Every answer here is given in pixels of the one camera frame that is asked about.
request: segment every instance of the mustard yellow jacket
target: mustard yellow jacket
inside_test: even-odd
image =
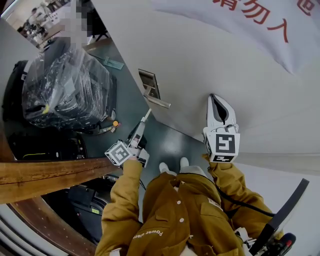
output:
[[[102,238],[95,256],[179,256],[186,244],[198,256],[244,256],[237,228],[257,238],[271,219],[220,197],[216,186],[197,174],[162,173],[145,191],[138,220],[138,188],[142,166],[127,160],[123,175],[111,190],[112,202],[102,215]],[[235,200],[271,212],[263,198],[246,188],[245,177],[233,164],[210,163],[209,173],[222,192]],[[231,218],[226,213],[233,212]]]

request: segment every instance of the door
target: door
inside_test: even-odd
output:
[[[92,0],[137,86],[139,69],[155,73],[155,118],[203,140],[210,93],[235,110],[241,153],[318,153],[320,59],[288,73],[250,41],[212,25],[154,11],[150,0]]]

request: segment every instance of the white sneaker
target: white sneaker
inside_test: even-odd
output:
[[[165,162],[161,162],[159,164],[160,173],[164,173],[165,171],[169,171],[169,167]]]
[[[187,167],[189,166],[189,161],[186,157],[182,157],[180,159],[180,170],[183,168],[183,167]]]

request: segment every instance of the black cable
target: black cable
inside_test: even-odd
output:
[[[248,204],[248,203],[246,203],[246,202],[241,202],[241,201],[238,201],[238,200],[234,200],[234,199],[231,198],[229,195],[227,195],[226,193],[222,192],[221,189],[220,189],[217,185],[215,185],[215,186],[216,186],[216,189],[218,190],[218,192],[220,193],[220,195],[221,195],[223,198],[225,198],[225,199],[227,199],[228,201],[230,201],[231,203],[233,203],[233,204],[235,204],[235,205],[239,205],[239,206],[243,206],[243,207],[250,208],[251,210],[257,211],[257,212],[259,212],[259,213],[261,213],[261,214],[264,214],[264,215],[267,215],[267,216],[269,216],[269,217],[274,217],[274,216],[275,216],[275,214],[272,213],[272,212],[267,212],[267,211],[265,211],[265,210],[261,210],[261,209],[259,209],[258,207],[255,207],[255,206],[253,206],[253,205],[251,205],[251,204]]]
[[[140,179],[140,185],[141,185],[141,187],[142,187],[144,190],[146,190],[145,184],[142,182],[141,179]]]

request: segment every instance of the floor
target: floor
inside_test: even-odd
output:
[[[124,63],[114,43],[93,49],[90,54],[102,59],[108,56],[111,60]],[[118,139],[125,141],[131,130],[149,109],[126,65],[121,70],[111,67],[107,67],[107,69],[117,78],[116,120],[121,123],[121,126],[117,128],[115,133],[84,135],[89,157],[104,157],[104,152]],[[110,125],[111,122],[108,121],[104,121],[102,124],[103,127]],[[165,162],[170,170],[179,172],[180,158],[187,157],[190,165],[200,166],[203,170],[207,169],[208,164],[202,158],[202,154],[206,153],[205,145],[157,122],[152,114],[147,120],[144,136],[147,139],[146,150],[150,154],[148,165],[143,169],[141,175],[141,180],[145,186],[160,174],[160,162]],[[121,175],[121,170],[117,171],[116,175]],[[140,212],[143,196],[144,190],[140,187]]]

